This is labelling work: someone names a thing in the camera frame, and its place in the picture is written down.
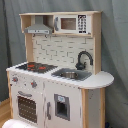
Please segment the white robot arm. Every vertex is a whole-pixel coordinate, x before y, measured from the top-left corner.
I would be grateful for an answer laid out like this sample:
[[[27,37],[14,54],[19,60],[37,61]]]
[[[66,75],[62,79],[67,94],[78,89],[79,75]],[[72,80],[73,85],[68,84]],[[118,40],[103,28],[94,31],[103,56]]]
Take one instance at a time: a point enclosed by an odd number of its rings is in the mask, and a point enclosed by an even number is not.
[[[32,126],[20,120],[9,119],[2,125],[2,128],[32,128]]]

